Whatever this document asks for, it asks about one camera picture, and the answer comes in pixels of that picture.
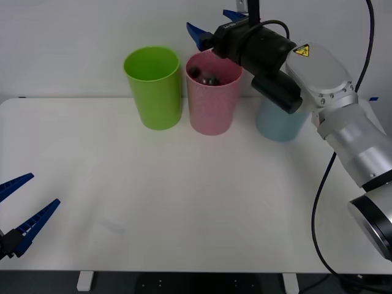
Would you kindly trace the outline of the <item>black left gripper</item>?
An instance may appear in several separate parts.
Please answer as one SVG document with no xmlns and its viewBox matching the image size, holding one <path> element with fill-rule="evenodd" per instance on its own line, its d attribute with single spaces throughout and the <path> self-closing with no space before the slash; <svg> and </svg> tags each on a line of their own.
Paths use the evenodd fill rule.
<svg viewBox="0 0 392 294">
<path fill-rule="evenodd" d="M 1 184 L 0 202 L 4 201 L 17 189 L 33 179 L 33 177 L 34 175 L 32 173 L 27 173 Z M 21 257 L 28 250 L 33 239 L 47 223 L 60 203 L 59 199 L 55 199 L 17 228 L 12 229 L 6 234 L 0 231 L 0 260 L 5 256 L 9 258 L 12 258 L 14 255 Z"/>
</svg>

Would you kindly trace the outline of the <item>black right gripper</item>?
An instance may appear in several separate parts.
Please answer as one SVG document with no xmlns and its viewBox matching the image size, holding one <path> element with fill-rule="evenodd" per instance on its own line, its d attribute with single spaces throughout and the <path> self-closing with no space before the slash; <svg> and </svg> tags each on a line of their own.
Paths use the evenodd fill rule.
<svg viewBox="0 0 392 294">
<path fill-rule="evenodd" d="M 254 41 L 261 24 L 250 25 L 246 14 L 232 10 L 223 10 L 223 15 L 230 20 L 229 23 L 219 26 L 214 34 L 204 31 L 189 22 L 187 31 L 195 42 L 199 51 L 211 51 L 220 58 L 229 59 L 257 59 L 257 41 Z"/>
</svg>

